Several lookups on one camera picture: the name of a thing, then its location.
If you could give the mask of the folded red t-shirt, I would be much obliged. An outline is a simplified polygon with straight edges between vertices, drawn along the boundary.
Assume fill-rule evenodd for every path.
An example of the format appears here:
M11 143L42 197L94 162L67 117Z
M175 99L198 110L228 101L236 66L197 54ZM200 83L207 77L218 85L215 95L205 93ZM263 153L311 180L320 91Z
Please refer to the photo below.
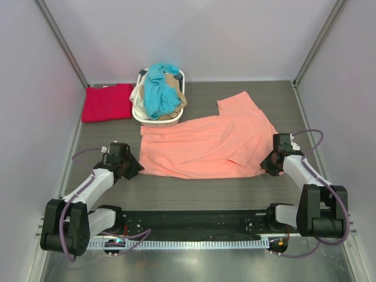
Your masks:
M86 88L82 123L130 119L132 102L129 98L133 88L134 86L128 83L118 83L102 88Z

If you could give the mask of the right aluminium corner post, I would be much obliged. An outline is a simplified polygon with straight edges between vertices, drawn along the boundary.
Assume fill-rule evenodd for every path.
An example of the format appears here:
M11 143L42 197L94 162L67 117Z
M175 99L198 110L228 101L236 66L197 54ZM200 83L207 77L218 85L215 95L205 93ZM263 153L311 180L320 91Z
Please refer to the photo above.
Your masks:
M295 88L297 88L300 82L303 80L304 75L308 71L310 65L312 64L313 60L317 56L319 50L323 46L325 40L328 38L331 30L333 29L336 21L339 19L342 11L344 10L348 0L337 0L331 9L330 13L328 14L327 19L324 22L324 25L320 29L308 55L306 56L302 67L298 71L296 78L293 80L292 84Z

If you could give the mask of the salmon pink t-shirt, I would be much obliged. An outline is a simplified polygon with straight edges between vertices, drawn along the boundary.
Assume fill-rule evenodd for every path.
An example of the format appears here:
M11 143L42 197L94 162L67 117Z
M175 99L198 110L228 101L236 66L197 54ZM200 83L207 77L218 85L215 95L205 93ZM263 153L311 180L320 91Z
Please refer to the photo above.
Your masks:
M277 133L247 92L217 101L218 115L173 127L143 126L143 174L181 179L254 177Z

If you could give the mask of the left aluminium corner post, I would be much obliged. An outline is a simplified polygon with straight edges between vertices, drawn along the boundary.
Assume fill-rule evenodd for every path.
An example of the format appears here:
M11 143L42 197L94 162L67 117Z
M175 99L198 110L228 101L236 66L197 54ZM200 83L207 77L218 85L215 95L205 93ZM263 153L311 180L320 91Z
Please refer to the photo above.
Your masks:
M57 22L55 21L51 11L49 10L46 2L44 0L35 0L34 3L40 10L44 20L47 23L47 26L51 30L53 36L55 37L57 43L61 47L61 50L63 54L66 56L67 60L69 61L71 67L73 68L74 72L76 73L76 76L80 80L81 84L84 88L88 87L88 81L85 78L77 60L75 59L67 41L65 40Z

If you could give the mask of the white t-shirt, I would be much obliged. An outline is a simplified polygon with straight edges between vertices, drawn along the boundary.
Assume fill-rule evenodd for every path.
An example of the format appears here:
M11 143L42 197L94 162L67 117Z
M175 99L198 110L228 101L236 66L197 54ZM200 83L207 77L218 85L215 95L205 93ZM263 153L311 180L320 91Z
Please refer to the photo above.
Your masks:
M150 117L146 114L143 98L145 79L146 75L143 75L132 90L129 100L132 102L132 115L138 119L149 120Z

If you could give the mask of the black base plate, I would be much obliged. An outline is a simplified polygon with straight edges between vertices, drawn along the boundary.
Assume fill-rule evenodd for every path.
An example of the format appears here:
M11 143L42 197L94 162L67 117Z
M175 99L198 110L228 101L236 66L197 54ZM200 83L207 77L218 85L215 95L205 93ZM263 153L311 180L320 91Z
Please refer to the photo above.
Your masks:
M295 227L269 222L266 210L124 210L122 214L131 234L151 229L154 234L225 230L248 234L287 231L292 236L298 235Z

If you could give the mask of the aluminium corner post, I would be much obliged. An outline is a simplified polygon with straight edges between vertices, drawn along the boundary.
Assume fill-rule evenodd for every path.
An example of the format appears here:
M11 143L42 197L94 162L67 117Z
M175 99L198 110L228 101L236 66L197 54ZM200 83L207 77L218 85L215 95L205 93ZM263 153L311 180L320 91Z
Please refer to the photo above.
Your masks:
M46 2L44 0L35 0L34 3L40 10L44 20L47 23L47 26L51 30L53 36L55 37L57 43L61 47L61 50L63 54L66 56L67 60L69 61L71 67L73 68L74 72L76 73L76 76L80 80L81 84L84 88L88 87L88 81L85 78L77 60L75 59L67 41L65 40L57 22L55 21L51 11L49 10Z
M327 19L324 22L324 25L320 29L308 55L306 56L302 67L298 71L296 78L293 80L292 84L295 88L297 88L300 82L303 80L304 75L308 71L310 65L312 64L313 60L317 56L319 50L323 46L325 40L328 38L331 30L333 29L336 21L339 19L342 11L344 10L348 0L337 0L331 9L330 13L328 14Z

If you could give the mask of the turquoise blue t-shirt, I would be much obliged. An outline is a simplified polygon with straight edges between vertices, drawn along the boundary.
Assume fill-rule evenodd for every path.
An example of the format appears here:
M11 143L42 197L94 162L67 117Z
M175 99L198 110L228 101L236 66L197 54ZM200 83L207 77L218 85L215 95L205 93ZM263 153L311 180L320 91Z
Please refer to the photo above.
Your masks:
M179 105L176 89L166 82L165 74L177 75L179 68L168 63L156 63L149 67L144 82L144 107L151 120L171 114Z

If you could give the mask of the white perforated laundry basket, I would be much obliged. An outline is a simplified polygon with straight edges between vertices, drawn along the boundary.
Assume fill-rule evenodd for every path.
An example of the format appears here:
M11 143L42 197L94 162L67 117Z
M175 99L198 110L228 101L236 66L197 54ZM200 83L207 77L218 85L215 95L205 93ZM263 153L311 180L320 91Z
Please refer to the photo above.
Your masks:
M139 74L138 74L138 77L137 77L137 81L136 81L136 84L138 82L140 82L141 78L143 75L146 75L147 76L147 73L148 73L148 68L146 69L142 69ZM179 70L179 73L180 74L179 76L177 76L176 78L180 81L180 89L181 91L184 93L185 92L185 75L184 75L184 72L180 69ZM151 118L149 120L143 120L143 119L138 119L136 117L133 117L141 123L141 125L143 126L147 126L147 127L172 127L174 125L177 125L183 112L184 112L184 108L182 110L182 113L180 113L178 115L178 117L174 118L174 119L170 119L170 120L152 120Z

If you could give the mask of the aluminium frame rail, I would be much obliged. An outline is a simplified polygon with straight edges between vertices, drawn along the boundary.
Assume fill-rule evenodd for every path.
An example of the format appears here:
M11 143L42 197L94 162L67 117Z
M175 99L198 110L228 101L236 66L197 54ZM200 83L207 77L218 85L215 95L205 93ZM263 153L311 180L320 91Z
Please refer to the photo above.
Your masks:
M355 236L355 235L357 235L357 231L356 231L354 222L351 220L351 216L349 216L349 220L350 220L350 232L349 232L349 235ZM40 239L41 238L43 221L44 221L44 216L41 217L41 220L40 220L40 222L38 224L38 228L36 229L36 233L35 233L35 238L36 239Z

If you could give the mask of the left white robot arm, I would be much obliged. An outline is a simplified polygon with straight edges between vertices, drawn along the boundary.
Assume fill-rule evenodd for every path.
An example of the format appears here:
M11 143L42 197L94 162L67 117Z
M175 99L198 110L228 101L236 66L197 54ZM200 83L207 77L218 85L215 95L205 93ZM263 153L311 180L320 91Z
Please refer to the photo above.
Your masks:
M100 151L102 160L89 170L84 182L67 196L46 204L39 242L42 250L74 259L84 254L90 240L98 234L108 231L117 235L125 229L121 207L102 205L95 211L91 208L118 180L132 179L143 166L127 143L112 142Z

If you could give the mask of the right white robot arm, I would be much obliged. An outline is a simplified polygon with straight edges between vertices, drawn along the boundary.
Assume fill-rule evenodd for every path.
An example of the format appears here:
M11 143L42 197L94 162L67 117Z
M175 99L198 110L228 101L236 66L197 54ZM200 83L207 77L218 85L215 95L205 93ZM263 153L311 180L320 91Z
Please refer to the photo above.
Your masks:
M272 203L267 208L264 223L269 231L276 233L288 225L324 244L329 244L325 241L329 238L338 244L346 240L350 233L346 188L322 177L293 142L293 135L274 134L273 149L260 166L270 176L290 176L301 191L297 206Z

